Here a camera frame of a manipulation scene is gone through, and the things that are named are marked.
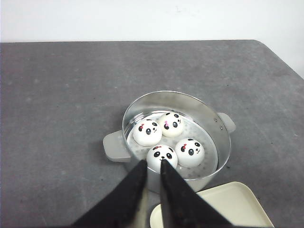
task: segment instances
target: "gray plastic handle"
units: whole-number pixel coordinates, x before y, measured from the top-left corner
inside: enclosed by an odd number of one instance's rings
[[[113,162],[129,162],[130,154],[124,144],[122,130],[108,134],[103,140],[107,158]]]
[[[232,121],[232,119],[225,113],[218,113],[218,116],[224,122],[226,129],[229,134],[233,133],[236,130],[236,124]]]

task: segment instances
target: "gray table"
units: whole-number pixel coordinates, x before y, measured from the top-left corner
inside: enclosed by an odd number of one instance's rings
[[[128,104],[193,95],[236,123],[227,166],[277,226],[304,223],[304,80],[254,40],[1,44],[1,224],[68,225],[126,175],[101,140]],[[150,193],[149,208],[159,202]]]

